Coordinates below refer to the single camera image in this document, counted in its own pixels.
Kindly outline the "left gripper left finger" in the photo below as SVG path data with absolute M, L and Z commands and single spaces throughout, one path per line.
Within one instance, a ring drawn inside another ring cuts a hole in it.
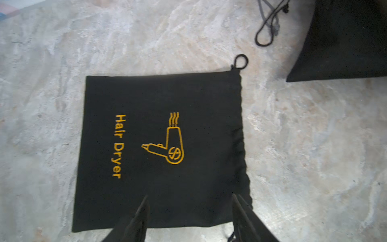
M 145 196 L 133 216 L 123 217 L 103 242 L 144 242 L 150 214 L 148 196 Z

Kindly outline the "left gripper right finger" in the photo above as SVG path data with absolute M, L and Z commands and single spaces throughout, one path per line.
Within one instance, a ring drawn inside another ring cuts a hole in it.
M 279 242 L 241 195 L 232 196 L 232 242 Z

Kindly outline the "black pouch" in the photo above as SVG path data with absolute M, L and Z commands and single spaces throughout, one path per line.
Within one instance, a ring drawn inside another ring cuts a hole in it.
M 149 228 L 232 221 L 252 203 L 241 68 L 87 76 L 72 232 L 113 228 L 150 204 Z
M 385 77 L 387 2 L 315 1 L 287 82 Z

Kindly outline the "grey drawstring pouch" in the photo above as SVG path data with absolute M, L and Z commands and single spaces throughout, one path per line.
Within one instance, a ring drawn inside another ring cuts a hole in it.
M 258 0 L 258 5 L 263 20 L 263 25 L 261 29 L 263 29 L 264 27 L 268 27 L 269 31 L 273 29 L 273 35 L 277 36 L 279 34 L 280 24 L 279 18 L 274 15 L 275 7 L 267 0 Z M 263 5 L 266 5 L 269 8 L 269 13 L 265 13 Z

